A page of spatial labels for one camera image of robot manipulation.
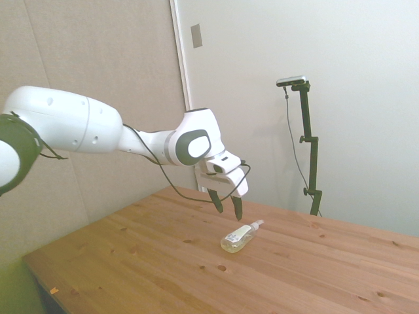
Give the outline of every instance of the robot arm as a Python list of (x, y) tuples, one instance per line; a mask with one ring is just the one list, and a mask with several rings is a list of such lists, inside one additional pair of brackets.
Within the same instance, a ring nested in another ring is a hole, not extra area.
[(217, 192), (227, 195), (235, 189), (231, 195), (241, 218), (240, 198), (247, 192), (242, 161), (225, 150), (209, 109), (185, 113), (176, 130), (147, 133), (124, 125), (117, 110), (95, 99), (48, 88), (18, 88), (0, 115), (0, 195), (23, 180), (43, 143), (69, 152), (121, 150), (162, 165), (197, 164), (198, 184), (208, 188), (220, 212)]

